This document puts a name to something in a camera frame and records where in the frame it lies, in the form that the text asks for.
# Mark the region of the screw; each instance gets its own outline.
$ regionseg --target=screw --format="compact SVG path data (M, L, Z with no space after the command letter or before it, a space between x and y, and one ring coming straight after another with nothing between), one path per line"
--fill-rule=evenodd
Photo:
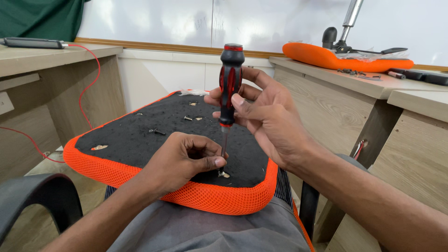
M156 133L156 134L161 134L161 135L166 135L166 133L162 133L162 132L160 132L157 128L154 130L154 133Z

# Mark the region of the wooden desk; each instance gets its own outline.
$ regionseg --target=wooden desk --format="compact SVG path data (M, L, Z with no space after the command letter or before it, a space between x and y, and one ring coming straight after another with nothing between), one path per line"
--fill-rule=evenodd
M393 91L404 108L370 172L420 202L448 214L448 93ZM328 252L381 252L378 242L346 215Z
M81 44L101 64L97 82L82 97L93 127L125 114L116 54L121 46ZM95 79L98 65L85 49L62 50L0 46L0 92L7 92L14 110L0 115L0 126L30 135L41 151L53 152L90 129L78 99ZM25 136L0 129L0 183L23 176L42 161Z
M394 90L448 91L448 87L400 80L381 74L383 81L357 78L282 57L274 79L294 98L305 128L333 153L353 156L361 140L367 140L358 161L369 168L378 157L403 109L388 104ZM300 196L302 181L290 174L291 186ZM323 196L319 198L313 242L329 242L345 213Z

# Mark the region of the left hand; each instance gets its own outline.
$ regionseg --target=left hand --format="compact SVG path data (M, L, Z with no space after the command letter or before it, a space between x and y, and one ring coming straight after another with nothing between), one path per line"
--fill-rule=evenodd
M148 164L120 189L136 187L136 191L144 193L143 198L161 198L184 186L196 174L224 166L227 162L220 155L221 146L208 137L174 132Z

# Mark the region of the screwdriver handle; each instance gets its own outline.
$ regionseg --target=screwdriver handle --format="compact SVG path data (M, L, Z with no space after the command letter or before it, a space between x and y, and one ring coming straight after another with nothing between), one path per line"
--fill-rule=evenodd
M223 127L231 127L235 122L235 108L232 105L231 98L237 94L241 87L243 72L241 65L244 63L243 46L239 44L226 44L221 53L223 66L220 72L221 89L221 116L219 122Z

